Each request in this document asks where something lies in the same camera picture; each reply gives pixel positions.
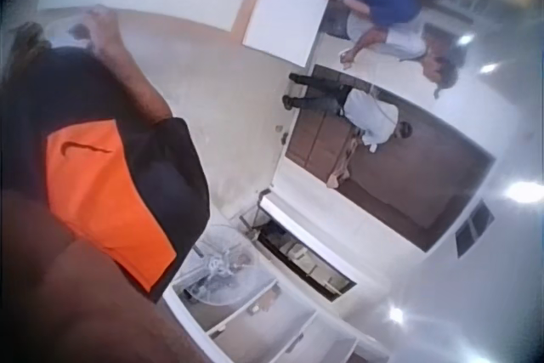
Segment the recessed light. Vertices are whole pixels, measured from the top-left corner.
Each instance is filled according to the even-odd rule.
[[[544,186],[534,182],[516,182],[507,189],[506,196],[518,203],[536,203],[544,199]]]
[[[499,65],[497,63],[486,64],[486,65],[483,65],[482,68],[479,69],[479,72],[480,74],[489,74],[490,72],[493,72],[494,70],[496,70],[496,67],[498,66]]]
[[[463,34],[461,37],[459,37],[459,40],[457,40],[457,44],[460,46],[466,46],[467,44],[471,43],[473,39],[473,33]]]
[[[405,319],[404,313],[399,308],[391,308],[391,310],[389,311],[389,319],[402,325],[402,322]]]

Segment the orange and black shirt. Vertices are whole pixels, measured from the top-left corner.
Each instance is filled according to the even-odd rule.
[[[74,48],[43,52],[3,91],[2,188],[47,204],[155,301],[209,219],[185,121],[149,124]]]

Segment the white shirt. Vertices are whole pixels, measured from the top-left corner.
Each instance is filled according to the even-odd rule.
[[[421,57],[427,51],[427,45],[422,39],[424,22],[421,15],[406,23],[397,23],[389,27],[385,43],[375,44],[372,50],[393,55],[400,60],[411,60]],[[374,25],[370,20],[361,19],[357,14],[350,13],[346,23],[349,39],[356,43],[360,37]]]
[[[343,112],[357,128],[365,131],[363,144],[375,152],[379,144],[387,142],[397,127],[399,109],[378,101],[359,89],[352,90],[343,106]]]

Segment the hand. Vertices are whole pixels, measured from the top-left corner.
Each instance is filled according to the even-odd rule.
[[[356,52],[353,49],[350,49],[340,55],[340,63],[343,64],[344,70],[351,68],[351,65],[355,61],[355,56]]]
[[[88,28],[91,47],[98,58],[104,59],[125,49],[115,10],[95,6],[85,14],[83,25]]]

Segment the orange patch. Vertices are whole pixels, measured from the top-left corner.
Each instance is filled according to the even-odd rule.
[[[115,121],[51,133],[46,158],[53,214],[149,291],[176,252],[136,191]]]

